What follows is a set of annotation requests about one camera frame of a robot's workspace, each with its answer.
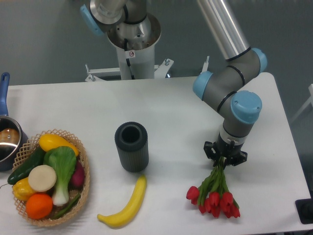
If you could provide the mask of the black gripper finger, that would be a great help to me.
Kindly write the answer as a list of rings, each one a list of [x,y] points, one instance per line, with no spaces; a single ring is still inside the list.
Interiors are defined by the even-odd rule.
[[[207,158],[213,161],[213,167],[218,165],[220,157],[221,157],[221,153],[218,150],[216,143],[206,141],[204,143],[203,149],[205,151]]]
[[[234,155],[229,155],[225,157],[224,169],[229,165],[237,166],[242,163],[245,163],[246,161],[247,161],[247,153],[240,150],[238,153]]]

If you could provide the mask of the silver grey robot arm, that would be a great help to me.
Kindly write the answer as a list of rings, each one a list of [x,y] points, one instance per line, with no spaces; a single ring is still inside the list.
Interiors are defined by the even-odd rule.
[[[224,0],[200,0],[198,5],[229,65],[221,74],[202,72],[193,84],[193,92],[224,117],[215,142],[206,142],[209,159],[225,165],[239,165],[247,160],[242,151],[246,135],[239,124],[244,122],[244,96],[240,88],[247,82],[241,66],[250,46],[228,4]],[[155,44],[161,35],[160,23],[147,12],[144,0],[92,0],[80,9],[89,29],[96,35],[107,34],[115,46],[123,80],[156,78]]]

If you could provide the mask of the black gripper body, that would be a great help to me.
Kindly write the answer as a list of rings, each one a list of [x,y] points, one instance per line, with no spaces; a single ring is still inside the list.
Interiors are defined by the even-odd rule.
[[[235,141],[226,142],[221,136],[218,136],[214,142],[214,150],[219,156],[232,158],[240,154],[242,145],[236,144]]]

